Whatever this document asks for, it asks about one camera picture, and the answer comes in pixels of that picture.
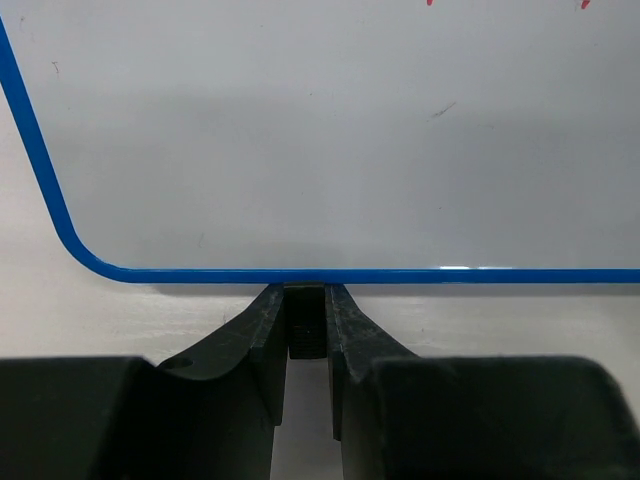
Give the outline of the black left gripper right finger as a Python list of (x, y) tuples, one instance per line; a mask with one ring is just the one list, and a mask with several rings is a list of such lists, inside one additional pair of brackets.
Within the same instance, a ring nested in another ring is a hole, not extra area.
[(615, 379), (577, 356), (421, 357), (325, 290), (334, 435), (347, 479), (635, 479)]

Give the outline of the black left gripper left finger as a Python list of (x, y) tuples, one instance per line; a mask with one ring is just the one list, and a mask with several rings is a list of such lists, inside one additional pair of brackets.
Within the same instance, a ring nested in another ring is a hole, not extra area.
[(265, 288), (196, 344), (1, 364), (5, 479), (265, 479), (281, 423), (285, 293)]

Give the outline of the black whiteboard clip tab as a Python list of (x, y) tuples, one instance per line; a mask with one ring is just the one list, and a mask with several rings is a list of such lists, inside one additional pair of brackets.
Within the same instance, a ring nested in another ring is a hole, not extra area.
[(322, 283), (284, 285), (284, 314), (289, 358), (327, 357), (325, 286)]

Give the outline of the blue framed whiteboard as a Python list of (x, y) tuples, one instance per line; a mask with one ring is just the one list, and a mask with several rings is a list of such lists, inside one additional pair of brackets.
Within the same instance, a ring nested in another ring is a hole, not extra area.
[(56, 233), (130, 283), (635, 283), (635, 1), (5, 1)]

